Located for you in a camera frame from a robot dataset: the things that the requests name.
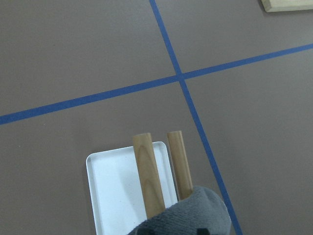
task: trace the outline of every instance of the brown floor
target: brown floor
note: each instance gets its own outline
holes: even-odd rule
[[[182,72],[313,43],[312,11],[156,3]],[[5,116],[175,75],[149,1],[2,1],[0,15],[0,234],[95,234],[85,160],[144,132],[167,143],[182,130],[194,184],[222,195],[178,82]],[[186,80],[245,235],[313,231],[312,60],[305,50]]]

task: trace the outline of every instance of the white tray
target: white tray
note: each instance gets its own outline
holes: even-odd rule
[[[167,149],[163,142],[153,148],[168,208],[177,196]],[[126,235],[147,219],[132,146],[90,154],[86,165],[97,235]]]

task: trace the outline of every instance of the blue tape line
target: blue tape line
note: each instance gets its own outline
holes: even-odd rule
[[[156,1],[150,0],[150,5],[151,5],[153,13],[155,15],[158,27],[160,28],[163,40],[164,40],[165,45],[166,45],[167,52],[170,55],[174,70],[175,70],[176,74],[181,74],[180,66],[178,64],[178,61],[177,61],[177,58],[175,56],[171,41],[170,41],[168,34],[167,34],[167,31],[165,29],[165,25],[163,23],[162,17],[160,15],[159,10],[158,10]]]
[[[157,7],[157,4],[155,2],[155,0],[150,0],[150,5],[153,9],[153,13],[155,15],[155,18],[156,18],[156,21],[157,21],[157,24],[159,25],[159,28],[160,28],[160,31],[161,31],[161,34],[163,36],[163,40],[165,42],[165,45],[166,45],[166,48],[167,48],[167,51],[170,55],[170,58],[171,58],[171,61],[172,61],[172,64],[173,64],[173,67],[175,69],[175,72],[177,74],[177,76],[179,77],[179,84],[180,84],[180,87],[183,91],[183,94],[185,96],[185,99],[186,99],[186,102],[188,104],[188,107],[189,107],[189,110],[191,112],[191,115],[192,115],[192,118],[194,120],[194,123],[197,127],[197,130],[198,130],[198,133],[201,137],[201,141],[203,143],[203,146],[205,148],[205,152],[208,156],[208,159],[210,161],[210,164],[211,164],[211,167],[212,167],[212,170],[214,172],[214,175],[215,175],[215,178],[216,178],[216,181],[217,181],[217,184],[220,188],[220,191],[221,191],[221,194],[223,196],[223,199],[224,199],[224,202],[225,202],[225,205],[227,206],[227,209],[228,209],[228,213],[229,213],[229,216],[231,218],[231,221],[233,223],[233,226],[234,226],[234,229],[236,231],[236,234],[237,235],[242,235],[242,231],[241,231],[241,228],[240,228],[240,225],[239,225],[239,222],[238,222],[238,219],[236,217],[236,214],[235,214],[235,211],[234,211],[234,208],[231,204],[231,201],[230,201],[230,198],[229,198],[229,195],[227,193],[227,190],[226,190],[226,186],[223,182],[223,178],[222,178],[222,175],[219,171],[219,168],[217,166],[217,163],[215,161],[215,158],[213,156],[213,153],[212,153],[212,150],[211,150],[211,147],[209,145],[209,141],[206,137],[206,134],[204,132],[204,129],[202,127],[202,124],[201,124],[201,121],[200,121],[200,118],[198,116],[198,113],[197,113],[197,110],[196,110],[196,107],[192,101],[192,98],[191,98],[191,95],[189,93],[189,90],[188,90],[188,87],[186,85],[186,82],[181,74],[181,70],[180,70],[180,67],[179,67],[179,64],[178,64],[178,61],[177,61],[177,58],[176,58],[176,55],[174,53],[174,50],[172,48],[172,45],[171,45],[171,42],[170,42],[170,39],[168,37],[168,34],[166,32],[166,28],[165,28],[165,25],[163,23],[163,20],[161,18],[161,15],[159,13],[159,10],[158,10],[158,7]]]
[[[45,105],[45,106],[34,108],[34,109],[28,109],[28,110],[17,112],[17,113],[7,114],[7,115],[3,115],[0,117],[0,125],[18,121],[18,120],[23,120],[26,118],[32,118],[32,117],[36,117],[39,115],[48,114],[48,113],[52,113],[52,112],[56,112],[56,111],[60,111],[63,109],[68,109],[68,108],[84,105],[84,104],[93,103],[93,102],[113,98],[113,97],[124,95],[124,94],[134,93],[134,92],[162,86],[162,85],[177,82],[177,81],[178,81],[177,76],[170,76],[170,77],[161,78],[161,79],[157,79],[157,80],[153,80],[149,82],[144,82],[144,83],[140,83],[140,84],[124,87],[124,88],[119,88],[119,89],[115,89],[115,90],[111,90],[107,92],[87,95],[87,96],[76,98],[76,99],[71,99],[71,100],[66,100],[66,101],[62,101],[59,103],[55,103],[55,104]]]
[[[192,118],[193,118],[193,120],[195,122],[195,125],[197,127],[197,130],[198,130],[198,133],[200,135],[202,144],[204,146],[206,155],[207,155],[207,157],[208,157],[208,159],[210,161],[210,164],[211,164],[214,176],[215,176],[217,184],[218,184],[218,186],[220,188],[220,191],[221,191],[223,200],[225,202],[225,205],[227,207],[230,219],[231,219],[231,221],[233,223],[234,230],[235,230],[237,235],[242,235],[243,232],[242,232],[242,230],[240,228],[240,224],[239,224],[239,221],[237,219],[235,210],[234,210],[234,208],[233,208],[233,206],[231,204],[231,201],[230,201],[230,198],[229,198],[226,186],[224,184],[222,175],[220,173],[218,165],[217,165],[217,163],[215,161],[215,158],[213,156],[212,149],[211,149],[209,141],[208,141],[208,139],[206,137],[206,134],[205,134],[205,131],[203,129],[203,126],[202,126],[201,120],[199,118],[199,115],[197,113],[196,107],[195,107],[195,105],[194,105],[194,103],[192,101],[192,98],[191,98],[191,95],[189,93],[189,90],[188,90],[188,87],[186,85],[186,82],[184,80],[181,80],[179,82],[179,84],[180,84],[180,87],[181,87],[181,89],[183,91],[185,99],[187,101],[187,104],[188,104],[189,110],[191,112]]]
[[[196,71],[186,72],[182,74],[182,77],[184,79],[194,78],[194,77],[206,75],[209,73],[227,70],[227,69],[231,69],[234,67],[252,64],[255,62],[262,61],[262,60],[268,60],[268,59],[272,59],[275,57],[293,54],[293,53],[297,53],[297,52],[301,52],[301,51],[309,50],[309,49],[313,49],[313,44],[307,44],[307,45],[300,46],[300,47],[293,47],[293,48],[280,50],[280,51],[276,51],[276,52],[272,52],[272,53],[268,53],[264,55],[258,55],[258,56],[246,58],[243,60],[237,60],[237,61],[233,61],[233,62],[221,64],[221,65],[211,66],[211,67],[207,67],[207,68],[196,70]]]

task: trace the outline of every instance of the wooden stick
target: wooden stick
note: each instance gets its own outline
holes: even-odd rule
[[[151,134],[136,135],[133,137],[133,143],[143,200],[149,219],[165,210]]]
[[[189,197],[193,191],[184,140],[181,131],[167,133],[179,200]]]

